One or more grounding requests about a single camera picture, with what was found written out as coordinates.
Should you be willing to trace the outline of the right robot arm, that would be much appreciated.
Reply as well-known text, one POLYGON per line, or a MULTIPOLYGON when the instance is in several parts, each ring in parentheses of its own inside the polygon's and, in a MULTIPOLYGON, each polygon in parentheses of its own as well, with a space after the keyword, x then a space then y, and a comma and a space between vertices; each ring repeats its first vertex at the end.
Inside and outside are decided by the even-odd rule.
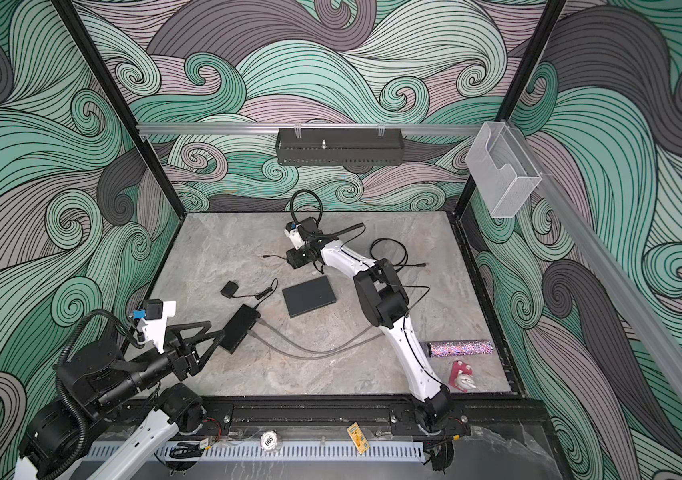
POLYGON ((291 221, 285 233, 293 248, 286 252, 287 263, 298 269, 318 262, 353 281, 365 318, 387 338, 405 373, 420 428, 429 434, 443 430, 453 401, 449 387, 438 378, 416 336, 407 295, 411 287, 400 280, 388 259, 368 258, 352 250, 339 239, 341 231, 324 233, 320 229, 322 211, 299 219, 294 204, 302 194, 319 198, 308 189, 290 197, 291 221))

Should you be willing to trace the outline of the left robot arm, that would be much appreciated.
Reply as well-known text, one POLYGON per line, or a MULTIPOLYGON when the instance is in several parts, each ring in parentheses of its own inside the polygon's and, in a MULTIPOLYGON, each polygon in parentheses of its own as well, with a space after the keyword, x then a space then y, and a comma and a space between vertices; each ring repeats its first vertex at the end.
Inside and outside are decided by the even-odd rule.
MULTIPOLYGON (((65 340, 53 366, 55 397, 26 427, 16 464, 17 479, 65 479, 123 406, 140 392, 173 375, 183 381, 199 373, 225 337, 207 322, 170 327, 166 349, 146 351, 133 360, 124 357, 111 337, 82 347, 76 344, 85 328, 104 317, 123 332, 111 312, 96 309, 82 316, 65 340)), ((196 432, 202 423, 202 399, 178 384, 161 393, 143 423, 120 453, 108 460, 99 476, 129 478, 165 441, 178 433, 196 432)))

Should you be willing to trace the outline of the ribbed black network switch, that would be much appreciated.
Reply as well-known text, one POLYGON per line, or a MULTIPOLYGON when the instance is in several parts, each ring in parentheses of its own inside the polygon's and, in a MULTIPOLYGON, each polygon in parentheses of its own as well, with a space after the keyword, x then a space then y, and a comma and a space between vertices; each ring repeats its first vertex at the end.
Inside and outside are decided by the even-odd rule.
POLYGON ((255 308, 241 305, 224 326, 220 347, 233 354, 260 317, 255 308))

